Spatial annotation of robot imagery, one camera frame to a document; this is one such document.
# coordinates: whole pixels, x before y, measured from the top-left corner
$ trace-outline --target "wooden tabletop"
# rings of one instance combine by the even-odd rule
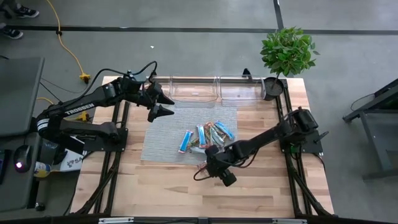
[[[103,83],[114,79],[115,77],[104,77]],[[304,81],[301,78],[288,78],[287,83],[293,110],[299,106],[309,109]],[[245,84],[235,85],[237,91],[246,91],[250,88],[245,87]],[[184,88],[199,92],[204,88],[209,88],[209,84],[187,84],[181,86],[180,89]],[[169,86],[164,85],[166,93],[168,89]],[[180,91],[176,94],[187,94],[187,98],[197,97],[197,93],[192,94],[192,92]],[[217,102],[222,103],[223,100],[218,97]],[[278,123],[275,101],[241,100],[233,101],[233,103],[238,105],[236,116],[239,139],[252,138]],[[123,106],[120,109],[119,121],[123,112],[122,108]],[[112,113],[113,107],[97,108],[93,122],[101,124],[111,121]],[[253,218],[294,216],[285,158],[280,152],[278,141],[262,147],[250,167],[230,168],[238,179],[232,186],[225,187],[218,178],[196,182],[193,180],[193,174],[197,171],[195,166],[140,159],[145,131],[150,126],[147,122],[147,114],[148,111],[143,107],[130,106],[127,122],[129,136],[126,150],[122,153],[112,215]],[[71,212],[81,208],[98,186],[103,157],[103,152],[94,152],[84,160]],[[321,162],[311,154],[303,154],[302,160],[309,189],[324,208],[333,213]],[[304,211],[299,190],[298,194],[300,206]],[[107,197],[108,188],[104,191],[102,209],[105,207]]]

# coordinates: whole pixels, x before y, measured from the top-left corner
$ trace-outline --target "plant pot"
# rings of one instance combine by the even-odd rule
[[[266,96],[264,97],[264,99],[266,101],[271,101],[275,99],[284,91],[284,84],[282,83],[282,81],[277,79],[274,85],[275,79],[276,79],[275,77],[268,77],[264,80],[264,86],[266,89]]]

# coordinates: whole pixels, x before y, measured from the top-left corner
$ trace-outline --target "gray placemat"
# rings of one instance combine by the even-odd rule
[[[197,125],[209,121],[221,121],[238,137],[236,108],[225,108],[215,105],[213,108],[176,108],[168,109],[175,112],[172,116],[156,118],[145,134],[141,160],[171,162],[175,164],[198,165],[206,160],[206,155],[198,153],[179,153],[178,149],[184,138],[185,131],[193,132],[191,139],[198,136]]]

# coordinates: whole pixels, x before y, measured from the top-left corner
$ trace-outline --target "concrete floor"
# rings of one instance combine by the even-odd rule
[[[271,0],[52,2],[62,24],[71,26],[277,27]],[[39,9],[41,16],[8,23],[56,24],[45,1],[23,3]],[[280,0],[280,6],[285,26],[398,29],[395,1]],[[159,75],[239,75],[244,68],[249,68],[253,74],[266,77],[269,71],[263,68],[259,55],[261,40],[265,37],[266,34],[183,32],[64,32],[63,35],[64,43],[78,56],[85,72],[92,75],[105,67],[138,70],[156,60]],[[341,217],[396,222],[398,179],[362,180],[363,174],[378,170],[376,153],[368,146],[361,123],[354,121],[348,125],[341,117],[349,112],[355,99],[397,78],[398,39],[394,35],[314,35],[313,39],[321,56],[317,56],[316,67],[299,77],[305,80],[320,131],[330,131],[322,144],[335,213]],[[25,31],[22,40],[0,39],[0,54],[10,58],[45,57],[44,78],[73,91],[85,87],[78,79],[76,63],[61,48],[54,32]],[[61,100],[78,96],[47,86]],[[55,100],[41,87],[38,96]],[[37,103],[35,113],[45,107],[46,102]],[[61,215],[67,209],[77,175],[50,177],[40,194],[48,209],[41,213],[26,211],[24,216]],[[0,213],[1,219],[15,216],[15,212]]]

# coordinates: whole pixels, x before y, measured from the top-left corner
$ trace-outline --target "logo on robot arm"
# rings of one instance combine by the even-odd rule
[[[84,106],[79,106],[76,109],[66,111],[65,113],[67,115],[72,115],[74,113],[78,113],[78,112],[81,112],[81,111],[84,111],[84,110],[87,110],[87,109],[90,109],[90,108],[93,108],[93,107],[94,107],[94,104],[90,103],[90,104],[87,104],[87,105],[84,105]]]

